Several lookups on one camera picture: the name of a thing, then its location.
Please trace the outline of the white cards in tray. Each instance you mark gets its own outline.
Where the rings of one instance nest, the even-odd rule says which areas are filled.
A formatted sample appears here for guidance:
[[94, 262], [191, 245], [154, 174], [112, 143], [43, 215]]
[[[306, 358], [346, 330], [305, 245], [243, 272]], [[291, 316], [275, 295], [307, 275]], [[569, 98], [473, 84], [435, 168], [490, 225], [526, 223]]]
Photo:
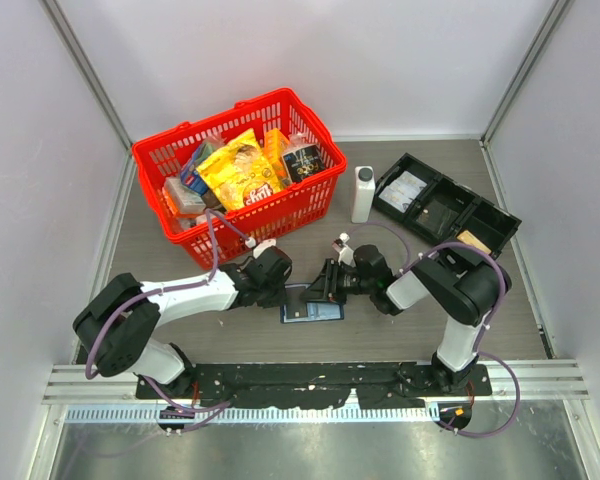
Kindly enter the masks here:
[[427, 183], [409, 171], [403, 171], [379, 194], [379, 198], [401, 213], [405, 213]]

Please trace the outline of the black wrapped roll package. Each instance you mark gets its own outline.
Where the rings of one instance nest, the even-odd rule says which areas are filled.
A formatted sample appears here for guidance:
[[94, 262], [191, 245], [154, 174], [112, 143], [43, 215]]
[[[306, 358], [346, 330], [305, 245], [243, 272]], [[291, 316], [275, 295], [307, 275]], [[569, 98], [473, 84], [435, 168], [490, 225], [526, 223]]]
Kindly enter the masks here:
[[292, 182], [303, 180], [326, 170], [316, 143], [309, 143], [304, 134], [295, 133], [289, 138], [289, 144], [282, 154]]

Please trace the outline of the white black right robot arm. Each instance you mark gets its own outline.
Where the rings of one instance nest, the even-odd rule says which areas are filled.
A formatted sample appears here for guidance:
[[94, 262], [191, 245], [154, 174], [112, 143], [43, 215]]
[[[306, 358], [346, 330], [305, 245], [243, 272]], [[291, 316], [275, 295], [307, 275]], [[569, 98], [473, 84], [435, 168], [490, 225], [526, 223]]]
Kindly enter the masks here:
[[431, 380], [437, 391], [452, 395], [468, 384], [479, 344], [510, 287], [508, 273], [490, 255], [459, 241], [437, 245], [399, 274], [376, 246], [363, 245], [350, 264], [327, 260], [301, 299], [344, 304], [350, 295], [367, 295], [379, 312], [397, 316], [432, 297], [447, 321], [432, 355]]

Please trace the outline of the white bottle grey cap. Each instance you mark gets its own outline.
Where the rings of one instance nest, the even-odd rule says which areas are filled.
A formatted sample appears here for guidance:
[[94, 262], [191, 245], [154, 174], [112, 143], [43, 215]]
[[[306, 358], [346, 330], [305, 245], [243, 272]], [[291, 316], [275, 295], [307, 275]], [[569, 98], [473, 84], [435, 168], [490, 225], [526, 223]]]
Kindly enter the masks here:
[[375, 194], [375, 175], [371, 166], [359, 166], [354, 171], [351, 222], [368, 221]]

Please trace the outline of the blue Vileda sponge pack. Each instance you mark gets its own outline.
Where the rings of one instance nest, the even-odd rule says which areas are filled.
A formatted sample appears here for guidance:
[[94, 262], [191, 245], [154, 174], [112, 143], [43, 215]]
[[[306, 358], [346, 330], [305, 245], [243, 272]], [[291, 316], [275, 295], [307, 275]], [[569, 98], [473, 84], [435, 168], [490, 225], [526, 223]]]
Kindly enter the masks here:
[[189, 191], [204, 195], [209, 187], [201, 178], [197, 168], [215, 151], [215, 147], [207, 141], [202, 142], [180, 170], [180, 182]]

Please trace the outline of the blue leather card holder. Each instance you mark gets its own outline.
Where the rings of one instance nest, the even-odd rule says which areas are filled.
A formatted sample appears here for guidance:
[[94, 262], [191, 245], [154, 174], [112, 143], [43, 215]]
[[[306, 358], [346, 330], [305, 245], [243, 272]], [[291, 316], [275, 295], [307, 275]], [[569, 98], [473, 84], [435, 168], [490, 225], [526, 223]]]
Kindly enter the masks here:
[[[309, 286], [308, 283], [292, 283], [292, 284], [306, 284], [307, 286]], [[307, 303], [307, 308], [308, 308], [308, 318], [305, 321], [297, 322], [297, 323], [287, 323], [285, 325], [321, 322], [321, 321], [336, 321], [336, 320], [344, 319], [344, 308], [340, 304], [312, 302], [312, 303]]]

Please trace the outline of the black credit card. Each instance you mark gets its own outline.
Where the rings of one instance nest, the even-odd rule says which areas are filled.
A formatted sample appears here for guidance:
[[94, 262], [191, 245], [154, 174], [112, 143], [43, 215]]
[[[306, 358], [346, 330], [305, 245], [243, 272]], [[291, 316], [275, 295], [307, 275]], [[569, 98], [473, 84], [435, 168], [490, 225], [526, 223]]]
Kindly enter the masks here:
[[307, 303], [301, 299], [306, 288], [306, 284], [292, 284], [286, 287], [286, 301], [281, 307], [283, 324], [303, 322], [308, 318]]

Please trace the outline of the white sponge pack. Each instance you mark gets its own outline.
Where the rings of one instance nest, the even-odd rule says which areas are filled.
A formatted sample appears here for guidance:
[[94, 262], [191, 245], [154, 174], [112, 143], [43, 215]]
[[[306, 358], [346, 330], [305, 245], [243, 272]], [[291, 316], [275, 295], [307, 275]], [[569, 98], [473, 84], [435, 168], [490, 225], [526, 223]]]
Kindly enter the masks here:
[[178, 177], [168, 177], [165, 180], [163, 195], [167, 206], [176, 217], [195, 218], [206, 209], [201, 196], [183, 186]]
[[205, 224], [207, 222], [207, 217], [210, 218], [223, 218], [225, 214], [218, 210], [206, 209], [202, 214], [194, 216], [194, 217], [179, 217], [176, 219], [177, 225], [183, 230], [189, 230]]

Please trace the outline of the black cards in tray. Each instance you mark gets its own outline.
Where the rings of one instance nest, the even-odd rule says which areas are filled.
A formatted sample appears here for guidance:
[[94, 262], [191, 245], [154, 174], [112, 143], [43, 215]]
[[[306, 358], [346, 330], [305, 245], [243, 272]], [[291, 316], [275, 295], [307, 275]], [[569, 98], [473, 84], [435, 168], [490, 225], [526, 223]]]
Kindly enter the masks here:
[[437, 199], [425, 205], [416, 219], [416, 223], [433, 235], [441, 236], [453, 224], [457, 211]]

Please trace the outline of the black compartment tray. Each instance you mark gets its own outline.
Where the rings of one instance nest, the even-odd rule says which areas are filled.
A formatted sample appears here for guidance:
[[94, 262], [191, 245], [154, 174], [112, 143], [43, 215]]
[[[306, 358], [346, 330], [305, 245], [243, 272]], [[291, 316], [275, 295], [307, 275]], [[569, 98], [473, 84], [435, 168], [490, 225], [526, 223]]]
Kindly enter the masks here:
[[521, 220], [406, 153], [376, 182], [373, 206], [432, 245], [463, 240], [496, 259]]

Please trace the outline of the gold card in tray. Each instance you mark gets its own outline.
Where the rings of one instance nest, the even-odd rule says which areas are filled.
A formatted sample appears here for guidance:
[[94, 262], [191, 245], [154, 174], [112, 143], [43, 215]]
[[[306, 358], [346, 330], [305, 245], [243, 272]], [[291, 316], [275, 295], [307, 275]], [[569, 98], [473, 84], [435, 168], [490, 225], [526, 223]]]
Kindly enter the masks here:
[[471, 233], [469, 230], [461, 231], [456, 236], [456, 239], [466, 245], [472, 246], [472, 247], [486, 253], [487, 255], [491, 254], [491, 249], [485, 243], [483, 243], [476, 235]]

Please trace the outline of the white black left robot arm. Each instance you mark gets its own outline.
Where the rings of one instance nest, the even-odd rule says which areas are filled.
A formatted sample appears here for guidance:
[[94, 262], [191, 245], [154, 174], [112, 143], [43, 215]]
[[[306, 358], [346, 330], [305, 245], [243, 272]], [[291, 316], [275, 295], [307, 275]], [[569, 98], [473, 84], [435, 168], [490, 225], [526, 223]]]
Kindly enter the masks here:
[[269, 245], [256, 248], [241, 264], [215, 265], [205, 275], [168, 282], [117, 275], [73, 322], [87, 352], [85, 376], [131, 372], [164, 398], [189, 395], [196, 380], [192, 362], [175, 344], [155, 340], [154, 331], [199, 313], [279, 307], [291, 272], [291, 258]]

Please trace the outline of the red plastic shopping basket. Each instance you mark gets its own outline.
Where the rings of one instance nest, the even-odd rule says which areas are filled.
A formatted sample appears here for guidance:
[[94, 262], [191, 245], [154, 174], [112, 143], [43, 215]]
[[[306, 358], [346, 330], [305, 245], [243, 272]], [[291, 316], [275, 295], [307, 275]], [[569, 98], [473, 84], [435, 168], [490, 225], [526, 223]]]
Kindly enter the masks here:
[[[277, 131], [295, 134], [315, 147], [322, 170], [299, 165], [285, 186], [265, 153], [265, 140]], [[181, 225], [166, 181], [176, 178], [204, 141], [221, 138], [223, 146], [203, 161], [201, 176], [222, 201], [228, 224], [214, 220], [189, 229]], [[225, 262], [246, 252], [242, 234], [257, 240], [280, 237], [328, 211], [347, 159], [314, 111], [289, 88], [244, 100], [227, 111], [140, 140], [132, 147], [139, 183], [165, 237], [182, 247], [201, 267], [214, 257]]]

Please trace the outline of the white sponge pack lower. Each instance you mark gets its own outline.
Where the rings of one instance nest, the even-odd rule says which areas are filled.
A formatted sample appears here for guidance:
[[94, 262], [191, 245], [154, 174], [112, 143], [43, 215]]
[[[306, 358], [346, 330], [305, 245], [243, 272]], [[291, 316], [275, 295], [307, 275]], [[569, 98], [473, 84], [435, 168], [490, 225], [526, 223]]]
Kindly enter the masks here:
[[202, 214], [194, 216], [194, 217], [179, 217], [176, 219], [177, 225], [183, 230], [189, 230], [205, 224], [207, 222], [207, 217], [210, 218], [223, 218], [225, 214], [218, 210], [206, 209]]

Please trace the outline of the yellow Lays chips bag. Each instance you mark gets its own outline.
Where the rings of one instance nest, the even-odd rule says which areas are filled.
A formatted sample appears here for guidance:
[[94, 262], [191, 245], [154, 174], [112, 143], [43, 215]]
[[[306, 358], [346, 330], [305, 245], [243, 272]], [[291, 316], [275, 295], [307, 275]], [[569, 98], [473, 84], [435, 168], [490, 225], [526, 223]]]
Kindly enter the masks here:
[[215, 150], [197, 171], [227, 211], [284, 190], [252, 128]]

